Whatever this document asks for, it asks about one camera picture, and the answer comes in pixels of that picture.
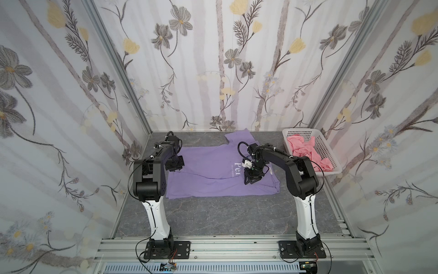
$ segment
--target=shirt sleeve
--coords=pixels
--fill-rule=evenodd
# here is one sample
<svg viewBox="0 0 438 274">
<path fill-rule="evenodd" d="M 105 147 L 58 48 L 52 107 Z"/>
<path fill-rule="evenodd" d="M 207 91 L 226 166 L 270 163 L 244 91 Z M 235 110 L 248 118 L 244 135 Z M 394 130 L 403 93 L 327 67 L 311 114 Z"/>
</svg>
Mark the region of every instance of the shirt sleeve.
<svg viewBox="0 0 438 274">
<path fill-rule="evenodd" d="M 236 132 L 225 134 L 225 138 L 230 143 L 246 142 L 248 145 L 255 143 L 254 137 L 251 135 L 251 132 L 246 128 L 244 130 L 239 130 Z"/>
</svg>

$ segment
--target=gray flower pattern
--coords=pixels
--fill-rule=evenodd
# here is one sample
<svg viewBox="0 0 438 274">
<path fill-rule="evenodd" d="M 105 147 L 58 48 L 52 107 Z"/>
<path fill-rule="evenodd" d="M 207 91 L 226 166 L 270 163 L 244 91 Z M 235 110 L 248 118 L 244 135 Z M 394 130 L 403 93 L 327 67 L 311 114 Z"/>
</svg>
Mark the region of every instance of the gray flower pattern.
<svg viewBox="0 0 438 274">
<path fill-rule="evenodd" d="M 173 37 L 169 26 L 156 24 L 154 33 L 157 35 L 157 38 L 151 39 L 152 43 L 154 44 L 154 48 L 159 50 L 161 45 L 164 45 L 169 49 L 169 39 L 172 39 Z"/>
<path fill-rule="evenodd" d="M 365 80 L 365 84 L 367 85 L 365 87 L 365 92 L 371 91 L 374 94 L 378 93 L 380 90 L 380 86 L 378 84 L 384 81 L 385 76 L 386 73 L 382 73 L 380 70 L 373 71 L 370 79 Z"/>
<path fill-rule="evenodd" d="M 11 89 L 16 82 L 23 88 L 30 88 L 32 83 L 25 76 L 31 73 L 30 67 L 19 64 L 13 50 L 0 45 L 0 88 Z"/>
<path fill-rule="evenodd" d="M 102 81 L 102 86 L 108 90 L 108 93 L 111 93 L 111 89 L 116 89 L 114 80 L 110 80 L 110 77 L 106 74 L 106 72 L 100 76 L 100 80 Z"/>
<path fill-rule="evenodd" d="M 26 119 L 14 108 L 17 106 L 17 99 L 7 93 L 0 91 L 0 136 L 2 138 L 12 137 L 12 123 L 22 124 Z"/>
<path fill-rule="evenodd" d="M 347 34 L 347 26 L 339 26 L 339 24 L 337 24 L 336 27 L 334 27 L 332 31 L 330 31 L 328 34 L 330 35 L 330 37 L 327 39 L 323 39 L 320 42 L 321 45 L 319 48 L 321 50 L 325 49 L 328 46 L 331 49 L 334 49 L 338 41 L 345 38 Z"/>
<path fill-rule="evenodd" d="M 252 79 L 255 75 L 255 72 L 251 70 L 253 68 L 254 66 L 251 62 L 243 62 L 239 69 L 242 72 L 242 78 L 248 75 L 249 79 Z"/>
<path fill-rule="evenodd" d="M 184 8 L 172 5 L 172 10 L 170 11 L 175 19 L 169 20 L 170 29 L 174 31 L 180 31 L 183 36 L 187 36 L 187 30 L 192 30 L 193 26 L 188 21 L 190 20 L 190 12 Z"/>
<path fill-rule="evenodd" d="M 141 147 L 135 142 L 135 140 L 131 145 L 131 153 L 133 157 L 137 157 L 141 153 Z"/>
<path fill-rule="evenodd" d="M 88 83 L 88 90 L 93 89 L 94 92 L 97 92 L 97 85 L 100 84 L 100 79 L 99 76 L 92 74 L 89 66 L 87 66 L 86 70 L 82 71 L 82 80 Z"/>
<path fill-rule="evenodd" d="M 221 125 L 221 123 L 222 123 L 222 118 L 220 116 L 212 116 L 212 121 L 210 125 L 215 127 L 216 125 Z"/>
<path fill-rule="evenodd" d="M 224 131 L 233 131 L 236 129 L 234 121 L 225 121 L 222 125 Z"/>
<path fill-rule="evenodd" d="M 242 63 L 242 59 L 237 58 L 239 56 L 239 49 L 229 49 L 227 52 L 225 52 L 225 59 L 224 63 L 228 64 L 229 68 L 233 68 L 234 65 L 238 66 Z"/>
<path fill-rule="evenodd" d="M 131 161 L 129 160 L 129 158 L 131 157 L 131 152 L 129 151 L 129 148 L 128 148 L 128 149 L 125 149 L 125 150 L 123 151 L 122 157 L 123 157 L 123 159 L 125 160 L 125 165 L 129 165 L 129 163 L 131 162 Z"/>
<path fill-rule="evenodd" d="M 370 99 L 370 106 L 367 107 L 366 111 L 371 112 L 371 119 L 380 117 L 379 108 L 384 107 L 385 101 L 386 97 L 383 97 L 380 93 Z"/>
<path fill-rule="evenodd" d="M 365 17 L 367 16 L 369 10 L 370 10 L 369 7 L 365 7 L 365 9 L 359 13 L 359 21 L 351 22 L 350 27 L 348 27 L 349 32 L 356 32 L 360 29 L 360 26 L 364 22 Z"/>
</svg>

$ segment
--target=pink cloth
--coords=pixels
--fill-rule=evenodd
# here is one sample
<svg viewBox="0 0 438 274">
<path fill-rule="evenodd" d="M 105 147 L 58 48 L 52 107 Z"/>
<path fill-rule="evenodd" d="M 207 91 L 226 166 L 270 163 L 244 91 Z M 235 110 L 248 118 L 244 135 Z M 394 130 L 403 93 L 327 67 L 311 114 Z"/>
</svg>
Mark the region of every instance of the pink cloth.
<svg viewBox="0 0 438 274">
<path fill-rule="evenodd" d="M 293 156 L 307 156 L 310 160 L 316 162 L 323 171 L 333 171 L 333 165 L 330 160 L 328 158 L 321 159 L 321 156 L 316 152 L 314 136 L 310 137 L 308 142 L 305 142 L 304 137 L 292 135 L 287 137 L 287 141 Z M 315 171 L 321 171 L 315 163 L 312 163 L 312 166 Z"/>
</svg>

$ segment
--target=floral wallpaper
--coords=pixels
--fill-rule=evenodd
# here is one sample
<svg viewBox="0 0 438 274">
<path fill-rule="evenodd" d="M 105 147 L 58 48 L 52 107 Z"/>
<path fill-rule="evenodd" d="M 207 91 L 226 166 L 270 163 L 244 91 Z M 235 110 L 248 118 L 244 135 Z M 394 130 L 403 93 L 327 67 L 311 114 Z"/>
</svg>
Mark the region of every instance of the floral wallpaper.
<svg viewBox="0 0 438 274">
<path fill-rule="evenodd" d="M 438 5 L 391 0 L 317 123 L 350 229 L 387 274 L 436 273 L 437 73 Z"/>
<path fill-rule="evenodd" d="M 92 272 L 147 135 L 81 2 L 0 7 L 2 270 Z"/>
<path fill-rule="evenodd" d="M 95 0 L 152 130 L 305 127 L 373 1 Z"/>
</svg>

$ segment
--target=gray marble surface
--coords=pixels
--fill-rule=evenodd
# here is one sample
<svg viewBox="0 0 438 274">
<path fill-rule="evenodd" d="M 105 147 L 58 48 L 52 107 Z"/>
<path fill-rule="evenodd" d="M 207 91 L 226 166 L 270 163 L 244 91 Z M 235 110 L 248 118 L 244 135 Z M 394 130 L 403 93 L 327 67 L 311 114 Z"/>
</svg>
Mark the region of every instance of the gray marble surface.
<svg viewBox="0 0 438 274">
<path fill-rule="evenodd" d="M 183 146 L 218 146 L 228 143 L 227 132 L 178 132 Z M 145 153 L 153 151 L 154 142 L 164 140 L 165 132 L 154 132 Z M 271 143 L 284 150 L 281 132 L 252 132 L 260 143 Z M 194 235 L 264 235 L 294 234 L 297 210 L 286 187 L 285 173 L 273 165 L 280 180 L 280 193 L 265 196 L 191 197 L 169 200 L 164 197 L 167 221 L 175 236 Z M 315 202 L 320 233 L 341 233 L 324 190 Z M 150 228 L 143 205 L 128 196 L 116 237 L 149 236 Z"/>
</svg>

